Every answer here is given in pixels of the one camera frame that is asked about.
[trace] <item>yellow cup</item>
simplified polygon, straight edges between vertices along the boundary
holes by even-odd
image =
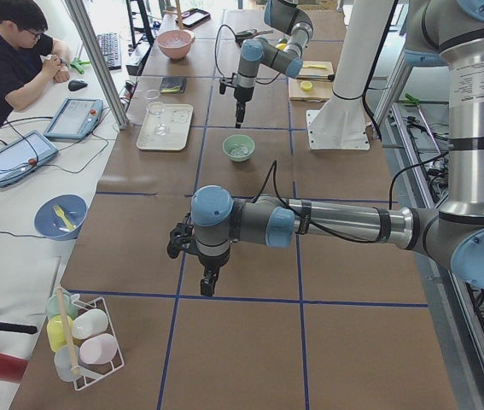
[[[72,329],[73,320],[69,316],[67,316],[67,322],[69,323],[69,329]],[[59,314],[48,320],[48,324],[46,325],[46,334],[48,335],[50,348],[54,353],[67,344],[65,334],[63,333],[61,316]]]

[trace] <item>tablet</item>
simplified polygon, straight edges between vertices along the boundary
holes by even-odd
[[[44,130],[44,136],[55,140],[80,140],[96,127],[102,111],[102,100],[66,98]]]
[[[13,184],[50,161],[57,148],[38,131],[0,149],[0,187]]]

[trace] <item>black mouse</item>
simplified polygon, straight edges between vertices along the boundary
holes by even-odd
[[[67,88],[70,91],[76,91],[76,90],[80,90],[81,88],[85,88],[87,86],[88,86],[88,83],[85,82],[83,79],[72,79],[71,81],[69,81],[69,85],[67,86]]]

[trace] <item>man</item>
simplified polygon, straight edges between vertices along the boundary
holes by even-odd
[[[0,0],[0,125],[12,110],[34,103],[51,80],[69,79],[69,48],[46,30],[33,0]]]

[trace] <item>white tray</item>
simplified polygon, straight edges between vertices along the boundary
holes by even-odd
[[[164,104],[164,108],[160,122],[167,124],[170,131],[166,135],[155,135],[157,119],[147,113],[137,137],[139,149],[180,151],[186,146],[194,108],[189,104]]]

